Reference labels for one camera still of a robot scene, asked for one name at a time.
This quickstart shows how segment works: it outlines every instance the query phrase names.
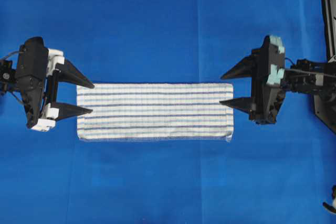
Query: towel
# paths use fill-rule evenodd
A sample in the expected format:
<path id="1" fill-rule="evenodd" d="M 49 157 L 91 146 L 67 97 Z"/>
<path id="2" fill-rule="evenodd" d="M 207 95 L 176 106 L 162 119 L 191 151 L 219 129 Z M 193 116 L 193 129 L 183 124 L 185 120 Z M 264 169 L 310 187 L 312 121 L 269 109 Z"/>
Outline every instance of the towel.
<path id="1" fill-rule="evenodd" d="M 226 83 L 77 86 L 77 105 L 93 109 L 78 117 L 77 133 L 87 142 L 230 141 L 233 110 L 219 101 L 232 98 L 233 86 Z"/>

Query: wire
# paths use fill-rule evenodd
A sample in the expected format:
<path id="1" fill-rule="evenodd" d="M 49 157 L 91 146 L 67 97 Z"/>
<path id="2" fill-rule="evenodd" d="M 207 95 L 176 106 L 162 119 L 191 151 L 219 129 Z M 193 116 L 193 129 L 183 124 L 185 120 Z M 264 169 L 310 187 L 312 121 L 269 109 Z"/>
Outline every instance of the wire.
<path id="1" fill-rule="evenodd" d="M 331 77 L 331 78 L 336 78 L 336 76 L 332 76 L 331 74 L 326 74 L 326 73 L 303 71 L 303 70 L 293 69 L 293 68 L 285 68 L 285 70 L 286 71 L 297 72 L 297 73 L 320 74 L 320 75 L 323 75 L 323 76 L 327 76 L 327 77 Z"/>
<path id="2" fill-rule="evenodd" d="M 23 101 L 21 101 L 16 95 L 14 95 L 14 93 L 13 92 L 10 92 L 11 94 L 12 94 L 12 96 L 14 96 L 14 98 L 16 99 L 16 101 L 18 101 L 18 103 L 20 103 L 21 105 L 25 105 L 24 103 L 23 103 Z"/>
<path id="3" fill-rule="evenodd" d="M 15 54 L 22 54 L 23 52 L 20 51 L 14 51 L 14 52 L 10 52 L 9 54 L 7 54 L 5 57 L 1 58 L 0 61 L 4 61 L 6 59 L 8 59 L 10 56 L 13 56 Z"/>
<path id="4" fill-rule="evenodd" d="M 295 65 L 294 62 L 291 59 L 289 59 L 289 58 L 286 57 L 285 60 L 288 60 L 288 61 L 290 61 L 290 63 L 292 63 L 293 65 Z"/>

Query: folded towel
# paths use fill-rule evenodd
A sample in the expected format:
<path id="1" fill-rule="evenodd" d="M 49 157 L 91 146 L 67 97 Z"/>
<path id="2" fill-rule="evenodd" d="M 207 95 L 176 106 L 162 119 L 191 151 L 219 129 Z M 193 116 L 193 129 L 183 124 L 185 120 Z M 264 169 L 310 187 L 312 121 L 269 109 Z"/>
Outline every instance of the folded towel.
<path id="1" fill-rule="evenodd" d="M 77 86 L 77 105 L 93 109 L 78 117 L 81 140 L 143 142 L 227 140 L 233 133 L 233 110 L 219 103 L 233 98 L 226 83 L 125 84 Z"/>

